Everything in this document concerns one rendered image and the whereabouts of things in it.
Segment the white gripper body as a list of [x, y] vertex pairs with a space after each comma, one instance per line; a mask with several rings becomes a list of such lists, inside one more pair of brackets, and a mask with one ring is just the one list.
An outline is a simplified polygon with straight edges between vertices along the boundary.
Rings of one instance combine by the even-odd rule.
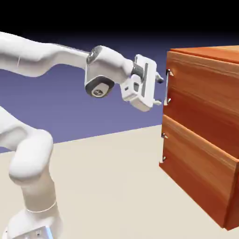
[[144, 70], [142, 79], [134, 80], [134, 92], [136, 96], [130, 100], [130, 104], [140, 111], [149, 111], [154, 104], [155, 80], [157, 64], [154, 60], [137, 54], [135, 57], [137, 65]]

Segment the wooden cabinet door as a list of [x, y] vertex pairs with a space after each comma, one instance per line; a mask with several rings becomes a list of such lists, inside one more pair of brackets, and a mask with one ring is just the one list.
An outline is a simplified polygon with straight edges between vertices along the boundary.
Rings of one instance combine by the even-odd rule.
[[239, 227], [239, 160], [164, 115], [159, 166], [220, 227]]
[[171, 49], [164, 113], [239, 159], [239, 46]]

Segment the wooden cabinet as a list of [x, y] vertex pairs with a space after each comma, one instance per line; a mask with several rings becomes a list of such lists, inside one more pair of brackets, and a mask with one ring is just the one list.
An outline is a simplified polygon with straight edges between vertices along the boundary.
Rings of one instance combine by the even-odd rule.
[[219, 226], [239, 227], [239, 45], [167, 53], [160, 168]]

